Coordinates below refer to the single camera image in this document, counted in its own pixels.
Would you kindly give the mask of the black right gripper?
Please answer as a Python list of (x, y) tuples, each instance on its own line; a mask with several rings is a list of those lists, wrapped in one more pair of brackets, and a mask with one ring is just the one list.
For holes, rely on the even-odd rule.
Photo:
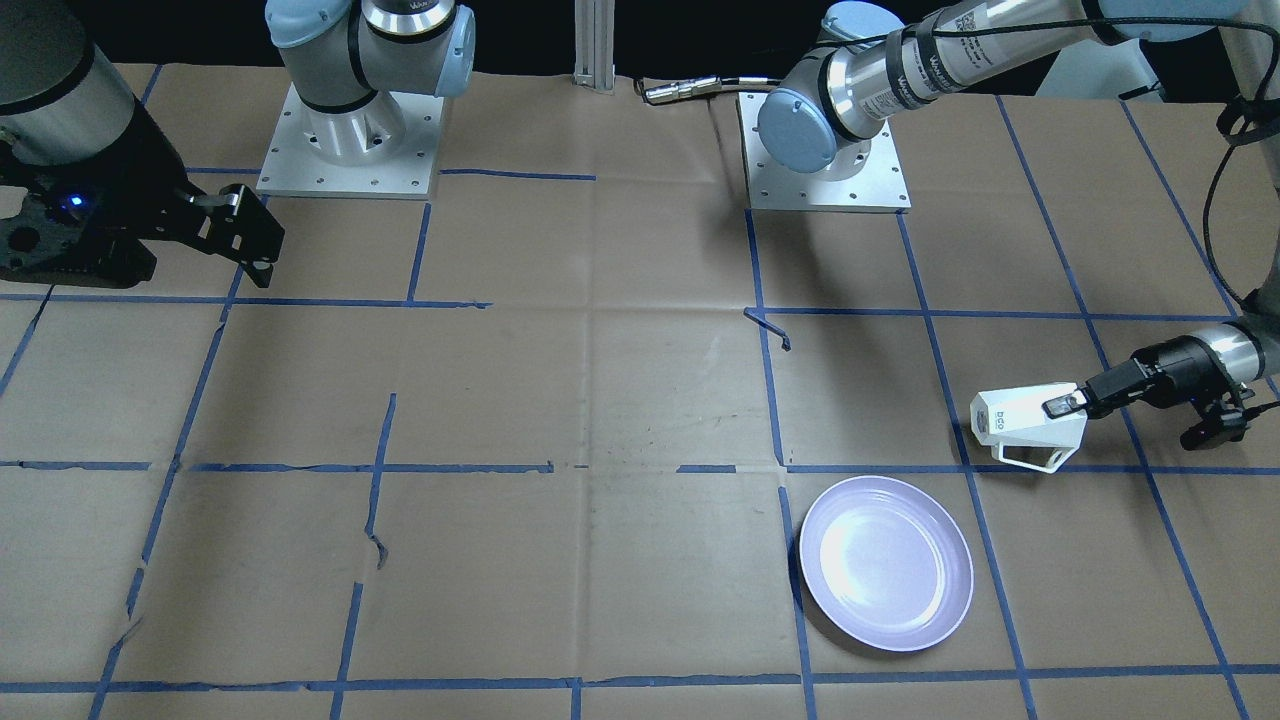
[[(265, 290), (285, 231), (246, 184), (204, 193), (141, 102), (120, 138), (81, 161), (38, 167), (3, 131), (3, 184), (26, 190), (1, 223), (8, 282), (127, 290), (150, 281), (148, 241), (183, 243), (236, 263)], [(202, 229), (209, 220), (205, 234)]]

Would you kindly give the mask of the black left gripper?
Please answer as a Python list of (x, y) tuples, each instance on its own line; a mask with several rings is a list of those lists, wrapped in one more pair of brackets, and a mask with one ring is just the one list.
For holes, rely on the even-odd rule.
[(1199, 420), (1179, 438), (1187, 451), (1239, 442), (1249, 429), (1245, 386), (1256, 379), (1252, 336), (1178, 336), (1138, 348), (1123, 364), (1094, 375), (1085, 389), (1048, 398), (1044, 415), (1098, 419), (1142, 401), (1156, 409), (1190, 405)]

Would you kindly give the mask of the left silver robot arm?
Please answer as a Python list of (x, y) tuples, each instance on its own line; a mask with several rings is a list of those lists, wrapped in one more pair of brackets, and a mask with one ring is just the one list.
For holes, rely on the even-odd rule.
[[(814, 49), (765, 96), (756, 126), (782, 167), (824, 170), (890, 117), (1082, 40), (1172, 42), (1212, 28), (1239, 86), (1219, 133), (1230, 149), (1262, 143), (1277, 165), (1275, 1), (965, 1), (908, 26), (877, 15), (867, 3), (832, 8)], [(1011, 447), (1042, 448), (1057, 466), (1089, 420), (1142, 401), (1196, 410), (1199, 420), (1180, 438), (1185, 450), (1238, 442), (1260, 414), (1245, 404), (1248, 384), (1277, 373), (1277, 270), (1238, 302), (1240, 318), (1139, 348), (1082, 384), (982, 392), (972, 430), (1000, 461)]]

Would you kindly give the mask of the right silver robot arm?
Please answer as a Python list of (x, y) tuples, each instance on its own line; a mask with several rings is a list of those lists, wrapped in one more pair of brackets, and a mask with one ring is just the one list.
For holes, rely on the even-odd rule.
[[(456, 1), (269, 1), (314, 156), (380, 161), (406, 142), (394, 94), (456, 97), (476, 27)], [(148, 241), (225, 258), (269, 286), (285, 232), (244, 184), (209, 193), (64, 1), (3, 4), (3, 279), (125, 290)]]

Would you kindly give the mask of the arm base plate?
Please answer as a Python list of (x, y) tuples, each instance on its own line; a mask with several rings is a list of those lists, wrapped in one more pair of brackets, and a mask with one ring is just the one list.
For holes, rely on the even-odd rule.
[(443, 97), (380, 92), (326, 114), (289, 87), (256, 190), (275, 197), (428, 200), (436, 177)]
[(751, 209), (850, 213), (911, 209), (906, 176), (888, 123), (883, 123), (874, 138), (838, 150), (824, 170), (797, 173), (778, 164), (760, 140), (756, 118), (764, 100), (762, 92), (741, 92), (737, 99)]

